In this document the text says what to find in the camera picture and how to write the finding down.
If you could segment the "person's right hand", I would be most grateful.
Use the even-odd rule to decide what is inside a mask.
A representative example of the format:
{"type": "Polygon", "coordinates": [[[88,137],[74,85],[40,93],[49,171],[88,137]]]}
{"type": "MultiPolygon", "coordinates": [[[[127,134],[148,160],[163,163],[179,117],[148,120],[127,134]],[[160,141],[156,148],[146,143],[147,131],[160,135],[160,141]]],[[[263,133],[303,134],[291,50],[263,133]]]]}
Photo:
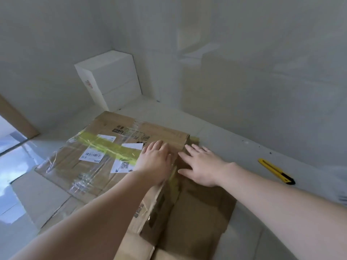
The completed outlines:
{"type": "Polygon", "coordinates": [[[190,167],[188,169],[194,170],[196,176],[193,181],[205,187],[220,186],[224,173],[233,164],[222,160],[219,156],[217,158],[203,158],[201,161],[186,161],[185,152],[179,152],[178,155],[190,167]]]}

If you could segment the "yellow utility knife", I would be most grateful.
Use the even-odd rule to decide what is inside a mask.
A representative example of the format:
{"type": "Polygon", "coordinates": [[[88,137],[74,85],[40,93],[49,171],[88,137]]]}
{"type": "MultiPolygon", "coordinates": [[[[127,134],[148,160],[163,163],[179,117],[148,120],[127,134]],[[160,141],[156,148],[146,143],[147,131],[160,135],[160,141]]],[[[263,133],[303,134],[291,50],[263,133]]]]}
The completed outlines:
{"type": "Polygon", "coordinates": [[[283,183],[287,185],[296,185],[295,180],[287,173],[285,173],[282,169],[279,167],[273,165],[269,161],[260,158],[258,159],[258,162],[265,167],[268,171],[270,171],[274,176],[276,176],[278,179],[280,179],[283,183]]]}

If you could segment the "dark brown cardboard sheet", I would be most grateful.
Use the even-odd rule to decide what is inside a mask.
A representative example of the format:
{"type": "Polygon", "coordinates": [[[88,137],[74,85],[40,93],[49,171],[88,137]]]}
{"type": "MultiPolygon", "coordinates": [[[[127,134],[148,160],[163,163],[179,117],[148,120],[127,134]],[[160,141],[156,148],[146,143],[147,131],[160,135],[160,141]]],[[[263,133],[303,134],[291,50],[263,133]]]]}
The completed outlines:
{"type": "Polygon", "coordinates": [[[220,187],[204,187],[180,175],[189,166],[178,156],[185,147],[170,146],[176,170],[159,185],[157,213],[150,227],[160,228],[150,260],[212,260],[226,231],[236,199],[220,187]]]}

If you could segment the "brown wooden door frame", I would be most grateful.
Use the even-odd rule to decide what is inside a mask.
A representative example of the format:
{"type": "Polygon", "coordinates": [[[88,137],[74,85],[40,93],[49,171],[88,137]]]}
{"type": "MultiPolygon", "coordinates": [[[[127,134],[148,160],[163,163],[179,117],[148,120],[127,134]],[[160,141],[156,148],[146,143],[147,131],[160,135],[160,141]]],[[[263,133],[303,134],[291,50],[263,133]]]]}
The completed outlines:
{"type": "Polygon", "coordinates": [[[40,132],[0,94],[0,115],[26,138],[32,139],[40,132]]]}

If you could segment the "white box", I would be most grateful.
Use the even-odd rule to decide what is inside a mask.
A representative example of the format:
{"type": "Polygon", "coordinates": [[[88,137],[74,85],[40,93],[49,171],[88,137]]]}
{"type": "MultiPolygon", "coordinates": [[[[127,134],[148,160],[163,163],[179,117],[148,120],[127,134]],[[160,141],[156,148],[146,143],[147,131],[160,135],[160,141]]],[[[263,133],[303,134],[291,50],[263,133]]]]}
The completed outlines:
{"type": "Polygon", "coordinates": [[[142,95],[133,56],[109,51],[75,64],[94,103],[116,111],[142,95]]]}

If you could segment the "person's left forearm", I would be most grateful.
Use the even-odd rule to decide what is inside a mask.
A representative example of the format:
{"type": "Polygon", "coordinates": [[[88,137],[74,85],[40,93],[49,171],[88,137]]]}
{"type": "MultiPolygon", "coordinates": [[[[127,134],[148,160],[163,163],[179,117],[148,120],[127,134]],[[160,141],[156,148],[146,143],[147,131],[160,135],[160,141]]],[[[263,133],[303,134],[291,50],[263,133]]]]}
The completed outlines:
{"type": "Polygon", "coordinates": [[[165,178],[136,170],[77,212],[37,236],[10,260],[112,260],[145,194],[165,178]]]}

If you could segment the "person's left hand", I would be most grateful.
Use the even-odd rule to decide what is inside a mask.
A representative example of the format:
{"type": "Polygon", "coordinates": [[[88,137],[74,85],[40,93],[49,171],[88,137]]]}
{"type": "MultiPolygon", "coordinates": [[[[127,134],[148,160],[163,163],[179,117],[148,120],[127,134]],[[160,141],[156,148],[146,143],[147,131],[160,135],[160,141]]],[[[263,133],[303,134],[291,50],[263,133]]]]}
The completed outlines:
{"type": "Polygon", "coordinates": [[[169,144],[163,140],[150,143],[142,149],[134,171],[150,187],[161,184],[170,177],[167,175],[169,153],[169,144]]]}

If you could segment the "person's right forearm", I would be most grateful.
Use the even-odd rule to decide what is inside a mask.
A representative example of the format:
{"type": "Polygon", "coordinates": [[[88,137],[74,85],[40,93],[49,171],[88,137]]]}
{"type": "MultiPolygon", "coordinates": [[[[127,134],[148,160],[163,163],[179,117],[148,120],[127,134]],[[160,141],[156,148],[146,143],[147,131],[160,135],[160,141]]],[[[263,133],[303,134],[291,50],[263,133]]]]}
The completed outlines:
{"type": "Polygon", "coordinates": [[[234,196],[298,260],[347,260],[347,208],[227,163],[216,183],[234,196]]]}

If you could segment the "taped brown cardboard box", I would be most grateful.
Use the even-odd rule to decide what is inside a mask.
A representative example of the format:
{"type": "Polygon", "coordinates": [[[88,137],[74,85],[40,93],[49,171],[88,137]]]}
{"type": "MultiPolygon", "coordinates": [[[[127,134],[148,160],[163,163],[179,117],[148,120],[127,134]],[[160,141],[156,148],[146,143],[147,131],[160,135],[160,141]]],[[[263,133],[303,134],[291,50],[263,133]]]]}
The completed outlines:
{"type": "Polygon", "coordinates": [[[118,183],[133,169],[140,150],[158,140],[169,144],[175,162],[177,152],[184,150],[190,136],[105,111],[37,166],[35,172],[88,203],[118,183]]]}

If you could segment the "light brown cardboard sheet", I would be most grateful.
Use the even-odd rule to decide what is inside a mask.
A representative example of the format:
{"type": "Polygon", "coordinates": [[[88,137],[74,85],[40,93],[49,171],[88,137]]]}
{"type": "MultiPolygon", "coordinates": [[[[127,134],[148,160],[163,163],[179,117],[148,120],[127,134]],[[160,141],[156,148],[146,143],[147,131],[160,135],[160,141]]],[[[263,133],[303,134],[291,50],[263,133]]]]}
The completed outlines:
{"type": "MultiPolygon", "coordinates": [[[[154,207],[158,205],[157,198],[162,195],[161,190],[162,187],[154,186],[146,193],[128,226],[114,260],[151,259],[158,241],[160,228],[150,227],[149,220],[154,220],[157,213],[154,207]]],[[[43,225],[39,234],[47,231],[84,205],[83,202],[71,196],[43,225]]]]}

